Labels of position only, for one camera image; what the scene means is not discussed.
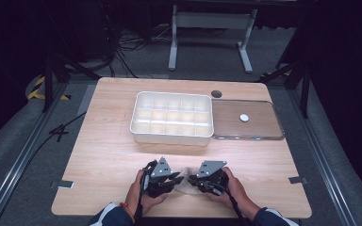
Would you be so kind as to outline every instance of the human hand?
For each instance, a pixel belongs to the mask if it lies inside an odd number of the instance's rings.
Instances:
[[[131,184],[130,189],[128,190],[127,196],[125,198],[125,202],[128,204],[128,209],[131,213],[135,216],[135,212],[137,211],[138,207],[138,199],[140,197],[140,179],[143,176],[143,170],[137,174],[137,178],[135,179],[134,183]],[[140,204],[142,205],[142,215],[145,215],[149,212],[152,206],[161,204],[166,200],[168,197],[167,193],[161,194],[156,198],[152,198],[147,195],[142,195],[142,199],[140,200]]]
[[[239,181],[237,177],[233,175],[231,170],[228,167],[222,168],[222,170],[227,174],[228,188],[230,190],[231,195],[235,198],[238,203],[239,210],[242,214],[250,220],[255,218],[255,214],[260,210],[256,204],[254,204],[246,194],[245,188],[242,183]],[[223,192],[221,196],[213,195],[211,193],[205,193],[208,198],[214,202],[223,203],[228,208],[233,209],[233,204],[231,203],[230,197],[226,192]]]

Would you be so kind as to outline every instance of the white plastic bin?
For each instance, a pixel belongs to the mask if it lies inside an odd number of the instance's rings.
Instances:
[[[140,92],[130,130],[137,142],[205,146],[214,133],[211,98],[197,94]]]

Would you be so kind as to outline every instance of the metal stand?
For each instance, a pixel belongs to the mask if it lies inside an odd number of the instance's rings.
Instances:
[[[308,91],[310,85],[310,64],[307,60],[302,62],[291,63],[279,70],[267,74],[265,77],[260,78],[256,83],[267,83],[272,79],[291,71],[288,79],[285,81],[284,86],[286,89],[296,89],[299,82],[303,79],[302,93],[301,93],[301,111],[304,117],[307,119],[307,100],[308,100]]]
[[[44,63],[44,77],[45,77],[45,105],[43,107],[42,112],[46,112],[51,103],[53,102],[53,75],[56,76],[58,82],[60,83],[67,83],[70,80],[70,75],[67,72],[65,65],[68,64],[73,68],[79,70],[80,72],[84,73],[88,77],[98,80],[101,78],[100,75],[84,68],[78,63],[75,63],[68,59],[65,56],[59,54],[51,54],[47,57]]]
[[[251,73],[253,69],[246,52],[246,46],[251,36],[256,13],[256,9],[252,10],[251,14],[179,12],[177,6],[173,6],[173,38],[170,49],[169,70],[175,70],[177,59],[177,27],[207,27],[245,30],[245,37],[243,41],[238,42],[238,47],[245,72]]]

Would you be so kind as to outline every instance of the sleeve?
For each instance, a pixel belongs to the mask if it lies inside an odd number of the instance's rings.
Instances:
[[[255,215],[255,226],[298,226],[290,219],[283,218],[278,211],[274,209],[262,208]]]
[[[131,217],[119,205],[110,203],[90,220],[90,226],[131,226]]]

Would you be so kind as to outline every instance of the gray carpet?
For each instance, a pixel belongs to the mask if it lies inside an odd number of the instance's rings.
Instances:
[[[174,72],[167,70],[170,53],[168,40],[149,44],[138,51],[124,52],[123,58],[137,76],[250,82],[255,81],[262,73],[275,70],[275,64],[292,34],[292,29],[254,30],[248,44],[248,54],[254,68],[252,74],[244,72],[236,49],[236,41],[243,36],[239,31],[226,31],[216,36],[201,30],[187,30],[180,33],[177,68]],[[112,66],[116,76],[130,76],[119,60],[115,59]],[[110,76],[108,68],[97,73]],[[282,81],[283,78],[271,81],[269,91],[285,129],[298,172],[309,182],[304,185],[304,189],[313,215],[311,218],[302,219],[301,225],[343,225],[314,160],[309,138],[298,120],[298,113],[293,110],[288,92],[276,85]],[[30,81],[30,87],[34,83],[35,81]],[[71,121],[87,109],[95,83],[85,75],[73,75],[64,93],[71,95],[72,98],[70,101],[59,101],[55,106],[41,132],[38,145],[49,137],[49,131]],[[43,100],[29,100],[28,105],[0,131],[0,185],[23,148],[42,108]],[[362,225],[362,184],[340,147],[312,87],[308,114],[309,122],[337,178],[356,225]],[[64,135],[60,142],[57,141],[58,136],[54,136],[42,146],[17,185],[0,218],[0,225],[87,225],[90,217],[58,217],[50,210],[56,195],[56,190],[51,188],[51,184],[61,179],[82,121],[83,118],[80,118],[68,125],[65,131],[70,133]],[[238,222],[147,218],[145,223],[147,225],[237,225]]]

